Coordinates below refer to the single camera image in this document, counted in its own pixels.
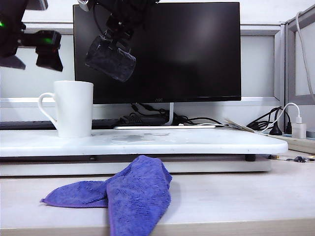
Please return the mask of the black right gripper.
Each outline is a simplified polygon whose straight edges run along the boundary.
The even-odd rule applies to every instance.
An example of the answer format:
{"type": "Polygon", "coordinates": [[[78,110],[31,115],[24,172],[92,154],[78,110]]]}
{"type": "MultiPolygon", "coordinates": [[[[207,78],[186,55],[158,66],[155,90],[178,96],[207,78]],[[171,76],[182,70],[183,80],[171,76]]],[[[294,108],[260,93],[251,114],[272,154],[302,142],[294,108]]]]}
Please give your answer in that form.
{"type": "Polygon", "coordinates": [[[107,20],[108,29],[104,32],[104,38],[111,42],[115,42],[117,48],[130,53],[130,41],[134,34],[134,29],[147,27],[148,9],[131,9],[131,10],[114,10],[108,8],[110,17],[107,20]]]}

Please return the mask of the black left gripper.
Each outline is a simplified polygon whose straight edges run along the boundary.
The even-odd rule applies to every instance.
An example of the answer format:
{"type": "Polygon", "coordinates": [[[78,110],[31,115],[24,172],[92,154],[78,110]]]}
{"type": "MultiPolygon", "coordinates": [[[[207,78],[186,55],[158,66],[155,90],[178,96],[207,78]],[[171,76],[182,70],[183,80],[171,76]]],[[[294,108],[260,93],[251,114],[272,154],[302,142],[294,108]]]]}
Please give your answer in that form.
{"type": "Polygon", "coordinates": [[[25,29],[23,23],[15,27],[8,23],[0,24],[0,66],[25,70],[26,65],[15,56],[18,47],[37,47],[36,65],[62,72],[63,65],[59,56],[61,34],[54,30],[25,33],[25,29]]]}

